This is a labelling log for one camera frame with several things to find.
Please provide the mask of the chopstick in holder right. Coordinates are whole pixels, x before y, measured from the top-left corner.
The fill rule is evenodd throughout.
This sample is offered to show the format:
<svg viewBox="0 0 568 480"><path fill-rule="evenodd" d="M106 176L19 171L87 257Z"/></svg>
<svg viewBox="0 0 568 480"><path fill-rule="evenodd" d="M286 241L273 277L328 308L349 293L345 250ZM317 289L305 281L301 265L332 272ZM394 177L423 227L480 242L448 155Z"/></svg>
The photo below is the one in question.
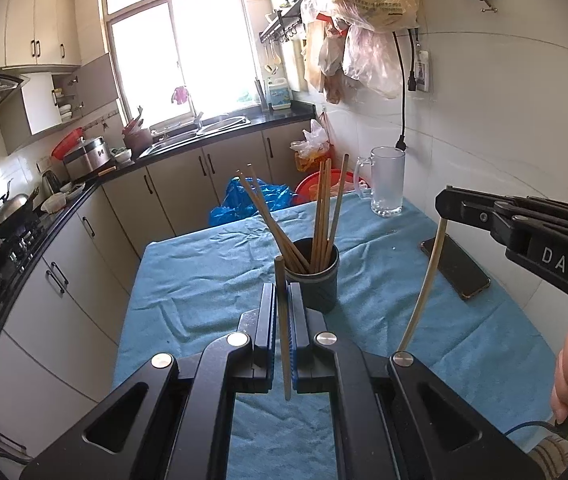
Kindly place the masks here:
<svg viewBox="0 0 568 480"><path fill-rule="evenodd" d="M324 259L328 238L329 210L331 209L331 159L327 158L324 165L322 192L322 211L321 211L321 231L319 246L319 270L324 269Z"/></svg>

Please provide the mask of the chopstick in holder rightmost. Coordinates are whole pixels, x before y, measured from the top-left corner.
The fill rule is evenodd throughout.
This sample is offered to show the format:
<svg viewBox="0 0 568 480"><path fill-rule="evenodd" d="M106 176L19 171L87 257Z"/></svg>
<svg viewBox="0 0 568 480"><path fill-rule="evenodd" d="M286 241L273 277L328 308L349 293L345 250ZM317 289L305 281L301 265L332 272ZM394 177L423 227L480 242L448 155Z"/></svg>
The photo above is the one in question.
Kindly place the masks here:
<svg viewBox="0 0 568 480"><path fill-rule="evenodd" d="M348 172L348 162L349 154L345 153L342 156L341 168L340 168L340 179L338 183L338 194L336 198L336 204L333 214L333 220L331 220L331 231L329 231L329 237L326 244L326 254L324 258L325 266L328 266L329 260L331 260L331 252L333 251L334 241L337 232L337 226L339 221L340 208L342 203L343 191L345 191L346 175Z"/></svg>

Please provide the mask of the black wok with lid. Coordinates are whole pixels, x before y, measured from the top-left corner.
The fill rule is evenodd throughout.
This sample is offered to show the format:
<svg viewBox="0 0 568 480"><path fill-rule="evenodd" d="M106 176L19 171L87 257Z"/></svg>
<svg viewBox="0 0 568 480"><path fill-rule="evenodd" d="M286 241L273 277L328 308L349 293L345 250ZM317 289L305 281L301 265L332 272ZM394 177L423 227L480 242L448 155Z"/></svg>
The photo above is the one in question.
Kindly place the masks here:
<svg viewBox="0 0 568 480"><path fill-rule="evenodd" d="M7 182L6 192L0 196L0 240L10 237L34 215L33 204L38 195L38 188L30 194L14 194L11 182Z"/></svg>

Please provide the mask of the white clear plastic bag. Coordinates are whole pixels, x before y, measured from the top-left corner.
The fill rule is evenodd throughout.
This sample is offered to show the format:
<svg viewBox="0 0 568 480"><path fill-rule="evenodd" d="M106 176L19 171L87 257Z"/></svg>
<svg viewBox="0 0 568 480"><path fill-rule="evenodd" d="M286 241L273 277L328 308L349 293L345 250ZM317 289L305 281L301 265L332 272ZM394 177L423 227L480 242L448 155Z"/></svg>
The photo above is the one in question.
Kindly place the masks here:
<svg viewBox="0 0 568 480"><path fill-rule="evenodd" d="M402 68L391 34L351 26L345 42L342 71L346 77L384 99L394 100L400 96Z"/></svg>

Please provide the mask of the wall shelf rack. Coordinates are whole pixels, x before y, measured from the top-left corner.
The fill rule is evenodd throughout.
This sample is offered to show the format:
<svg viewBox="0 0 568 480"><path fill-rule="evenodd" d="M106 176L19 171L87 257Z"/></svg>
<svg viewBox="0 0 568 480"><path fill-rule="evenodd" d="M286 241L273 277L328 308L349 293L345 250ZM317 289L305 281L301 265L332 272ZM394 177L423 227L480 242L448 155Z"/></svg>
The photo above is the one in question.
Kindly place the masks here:
<svg viewBox="0 0 568 480"><path fill-rule="evenodd" d="M302 23L301 6L303 0L293 0L287 8L275 10L273 22L259 33L261 44L286 42L295 36L297 27Z"/></svg>

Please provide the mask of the blue plastic bag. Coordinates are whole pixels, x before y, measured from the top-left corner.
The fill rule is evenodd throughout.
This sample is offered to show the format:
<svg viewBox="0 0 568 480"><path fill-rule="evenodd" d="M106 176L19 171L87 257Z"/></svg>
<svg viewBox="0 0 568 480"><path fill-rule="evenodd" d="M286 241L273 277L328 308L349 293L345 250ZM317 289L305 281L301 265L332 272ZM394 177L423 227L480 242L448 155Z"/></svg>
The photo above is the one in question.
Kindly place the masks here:
<svg viewBox="0 0 568 480"><path fill-rule="evenodd" d="M262 179L258 179L258 182L270 211L286 209L293 202L293 190L288 185L270 184ZM209 212L208 224L221 226L252 217L257 213L257 208L241 185L241 180L235 177L227 183L221 205Z"/></svg>

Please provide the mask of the dark green utensil holder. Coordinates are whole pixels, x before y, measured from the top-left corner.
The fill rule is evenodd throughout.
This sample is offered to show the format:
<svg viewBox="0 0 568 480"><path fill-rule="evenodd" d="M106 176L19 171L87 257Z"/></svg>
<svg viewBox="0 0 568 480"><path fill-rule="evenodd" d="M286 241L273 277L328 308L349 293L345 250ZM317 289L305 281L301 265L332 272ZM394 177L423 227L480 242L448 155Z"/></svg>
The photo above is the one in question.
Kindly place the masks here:
<svg viewBox="0 0 568 480"><path fill-rule="evenodd" d="M319 273L300 274L285 266L286 280L300 285L302 301L307 309L327 314L334 310L338 302L338 267L339 250L333 246L325 270Z"/></svg>

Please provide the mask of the red plastic basin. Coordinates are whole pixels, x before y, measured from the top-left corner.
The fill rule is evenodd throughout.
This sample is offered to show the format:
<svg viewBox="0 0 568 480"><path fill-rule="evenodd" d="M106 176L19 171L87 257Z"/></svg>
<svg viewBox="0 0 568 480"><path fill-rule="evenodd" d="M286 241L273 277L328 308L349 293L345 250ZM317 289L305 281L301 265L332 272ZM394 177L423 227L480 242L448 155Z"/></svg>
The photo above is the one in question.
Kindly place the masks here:
<svg viewBox="0 0 568 480"><path fill-rule="evenodd" d="M354 174L352 171L348 171L346 173L345 185L343 186L344 193L350 193L354 191L353 177ZM340 180L340 170L331 170L331 197L336 197L338 195ZM297 185L297 188L295 188L295 192L293 192L293 200L291 201L293 206L315 202L317 199L317 193L319 192L319 185L320 173L318 171L304 178Z"/></svg>

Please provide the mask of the brown clay pot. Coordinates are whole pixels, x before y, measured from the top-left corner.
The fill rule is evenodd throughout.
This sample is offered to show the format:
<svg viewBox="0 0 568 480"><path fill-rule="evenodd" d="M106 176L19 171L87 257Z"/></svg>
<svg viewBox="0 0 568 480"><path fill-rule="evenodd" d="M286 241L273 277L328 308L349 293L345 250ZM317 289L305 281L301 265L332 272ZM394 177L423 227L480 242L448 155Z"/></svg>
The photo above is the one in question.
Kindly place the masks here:
<svg viewBox="0 0 568 480"><path fill-rule="evenodd" d="M136 159L153 145L153 135L148 128L136 128L124 133L123 141L132 152L132 158Z"/></svg>

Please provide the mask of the chopstick in holder leftmost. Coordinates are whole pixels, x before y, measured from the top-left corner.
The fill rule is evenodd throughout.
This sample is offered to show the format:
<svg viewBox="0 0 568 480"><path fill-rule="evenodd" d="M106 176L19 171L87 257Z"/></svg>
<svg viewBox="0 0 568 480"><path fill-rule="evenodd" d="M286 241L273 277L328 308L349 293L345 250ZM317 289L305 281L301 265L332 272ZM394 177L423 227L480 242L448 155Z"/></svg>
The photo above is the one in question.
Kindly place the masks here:
<svg viewBox="0 0 568 480"><path fill-rule="evenodd" d="M244 188L252 203L255 205L256 210L259 212L259 215L262 217L264 223L267 225L267 228L270 230L272 236L274 237L279 252L283 256L287 266L290 268L290 270L293 270L293 272L308 271L308 260L303 255L301 255L299 249L293 244L288 235L282 230L282 228L272 217L270 209L267 208L267 203L262 196L259 183L256 181L256 179L248 181L245 174L241 170L237 170L236 174L239 181L241 181L241 186Z"/></svg>

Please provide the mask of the steel sink faucet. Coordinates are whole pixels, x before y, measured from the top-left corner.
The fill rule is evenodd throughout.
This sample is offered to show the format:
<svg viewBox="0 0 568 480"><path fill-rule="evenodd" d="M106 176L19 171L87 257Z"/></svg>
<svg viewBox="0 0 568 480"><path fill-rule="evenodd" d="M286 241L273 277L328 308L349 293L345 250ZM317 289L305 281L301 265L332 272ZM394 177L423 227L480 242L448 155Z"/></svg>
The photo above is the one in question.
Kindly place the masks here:
<svg viewBox="0 0 568 480"><path fill-rule="evenodd" d="M188 98L188 104L193 115L193 125L199 130L203 126L203 111L199 110L192 96Z"/></svg>

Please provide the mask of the chopstick in holder middle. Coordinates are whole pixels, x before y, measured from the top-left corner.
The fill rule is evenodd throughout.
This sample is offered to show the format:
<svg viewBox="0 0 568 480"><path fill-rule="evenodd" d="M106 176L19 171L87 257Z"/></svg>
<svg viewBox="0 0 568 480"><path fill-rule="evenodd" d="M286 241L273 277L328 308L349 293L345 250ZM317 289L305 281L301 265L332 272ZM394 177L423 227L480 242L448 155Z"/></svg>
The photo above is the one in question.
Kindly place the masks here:
<svg viewBox="0 0 568 480"><path fill-rule="evenodd" d="M319 259L322 237L322 211L323 211L323 183L324 183L325 162L321 160L319 169L319 178L317 179L317 194L315 207L314 234L312 244L311 270L313 273L319 272Z"/></svg>

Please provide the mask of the black smartphone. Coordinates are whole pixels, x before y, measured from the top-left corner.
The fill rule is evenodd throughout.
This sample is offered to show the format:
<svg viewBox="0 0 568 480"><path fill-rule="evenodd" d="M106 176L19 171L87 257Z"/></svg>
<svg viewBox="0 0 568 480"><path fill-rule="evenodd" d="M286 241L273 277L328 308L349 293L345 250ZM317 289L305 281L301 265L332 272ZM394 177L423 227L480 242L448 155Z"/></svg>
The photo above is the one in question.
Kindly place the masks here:
<svg viewBox="0 0 568 480"><path fill-rule="evenodd" d="M488 274L449 235L444 237L438 270L464 301L476 297L491 284Z"/></svg>

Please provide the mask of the glass beer mug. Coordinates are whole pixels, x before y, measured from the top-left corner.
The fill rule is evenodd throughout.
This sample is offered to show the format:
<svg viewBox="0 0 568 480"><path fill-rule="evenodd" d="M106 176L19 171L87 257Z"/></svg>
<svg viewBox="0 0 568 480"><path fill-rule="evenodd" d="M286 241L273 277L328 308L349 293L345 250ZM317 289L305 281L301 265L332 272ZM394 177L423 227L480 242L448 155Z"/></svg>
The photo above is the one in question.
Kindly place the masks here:
<svg viewBox="0 0 568 480"><path fill-rule="evenodd" d="M367 188L362 188L361 171L369 167ZM389 218L403 207L405 151L394 146L377 146L369 156L359 157L353 170L354 191L360 200L368 200L374 214Z"/></svg>

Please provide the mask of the wooden chopstick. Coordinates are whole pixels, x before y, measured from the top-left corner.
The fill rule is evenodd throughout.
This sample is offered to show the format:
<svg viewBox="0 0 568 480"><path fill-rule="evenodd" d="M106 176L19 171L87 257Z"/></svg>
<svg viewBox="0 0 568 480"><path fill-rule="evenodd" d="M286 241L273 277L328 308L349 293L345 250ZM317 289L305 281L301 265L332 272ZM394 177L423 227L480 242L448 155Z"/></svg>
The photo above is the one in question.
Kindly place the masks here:
<svg viewBox="0 0 568 480"><path fill-rule="evenodd" d="M438 271L439 261L441 258L442 249L444 249L444 240L446 239L448 220L440 218L438 221L438 228L434 240L433 250L430 253L427 271L423 284L421 284L421 290L419 291L415 307L412 311L409 323L406 325L406 329L398 345L398 352L403 352L407 350L415 330L417 329L419 321L421 321L421 316L423 315L424 309L427 304L427 300L430 295L430 291L433 287L433 282L435 281L435 276Z"/></svg>
<svg viewBox="0 0 568 480"><path fill-rule="evenodd" d="M281 360L283 368L283 383L285 400L289 401L293 394L293 373L290 363L290 336L288 324L288 298L285 275L285 261L282 256L274 259L275 288L277 301L277 316L279 341L281 342Z"/></svg>

